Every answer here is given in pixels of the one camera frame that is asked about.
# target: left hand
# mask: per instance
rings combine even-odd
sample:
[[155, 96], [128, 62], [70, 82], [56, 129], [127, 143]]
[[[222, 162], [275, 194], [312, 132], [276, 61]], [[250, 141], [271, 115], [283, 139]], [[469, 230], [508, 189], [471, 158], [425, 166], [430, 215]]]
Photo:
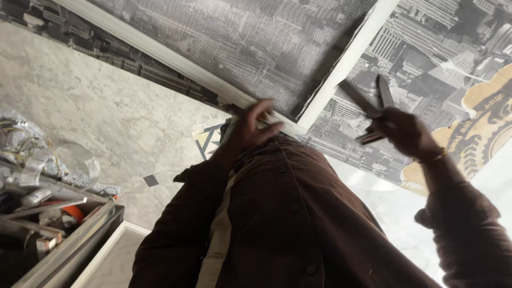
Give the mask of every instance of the left hand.
[[231, 169], [238, 156], [245, 150], [261, 145], [268, 138], [277, 135], [284, 123], [274, 123], [265, 128], [258, 128], [258, 120], [266, 120], [267, 113], [273, 114], [273, 100], [260, 100], [239, 116], [237, 126], [227, 142], [221, 145], [212, 156], [213, 161], [220, 162]]

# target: metal can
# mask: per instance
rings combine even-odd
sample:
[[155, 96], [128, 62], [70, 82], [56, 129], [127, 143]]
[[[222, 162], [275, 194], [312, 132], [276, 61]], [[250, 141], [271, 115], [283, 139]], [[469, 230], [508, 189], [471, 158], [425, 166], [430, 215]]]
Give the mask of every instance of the metal can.
[[39, 188], [36, 191], [22, 198], [22, 204], [25, 207], [36, 207], [52, 197], [52, 192], [46, 188]]

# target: right hand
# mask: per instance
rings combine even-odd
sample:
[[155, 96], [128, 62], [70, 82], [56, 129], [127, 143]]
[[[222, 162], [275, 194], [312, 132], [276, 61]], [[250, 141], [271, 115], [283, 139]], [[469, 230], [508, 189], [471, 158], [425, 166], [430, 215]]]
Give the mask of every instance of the right hand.
[[373, 128], [388, 140], [402, 154], [428, 162], [443, 153], [425, 123], [416, 116], [387, 107], [382, 116], [373, 120]]

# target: jacket button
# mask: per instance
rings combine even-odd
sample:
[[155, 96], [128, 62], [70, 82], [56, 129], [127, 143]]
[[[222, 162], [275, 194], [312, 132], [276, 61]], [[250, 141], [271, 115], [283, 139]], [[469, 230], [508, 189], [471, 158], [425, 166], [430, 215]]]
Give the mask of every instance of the jacket button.
[[306, 268], [306, 272], [308, 272], [309, 275], [314, 275], [316, 273], [316, 266], [315, 265], [309, 265]]

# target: jacket sleeve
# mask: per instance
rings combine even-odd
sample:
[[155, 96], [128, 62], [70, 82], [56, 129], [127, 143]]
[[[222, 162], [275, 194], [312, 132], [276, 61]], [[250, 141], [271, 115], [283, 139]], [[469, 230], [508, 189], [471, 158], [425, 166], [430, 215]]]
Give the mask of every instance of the jacket sleeve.
[[174, 179], [184, 185], [137, 250], [129, 287], [196, 286], [227, 178], [225, 168], [207, 160]]
[[434, 231], [446, 285], [512, 287], [512, 243], [498, 223], [496, 207], [470, 183], [453, 175], [458, 173], [454, 164], [445, 167], [441, 162], [430, 169], [424, 168], [430, 195], [415, 218]]

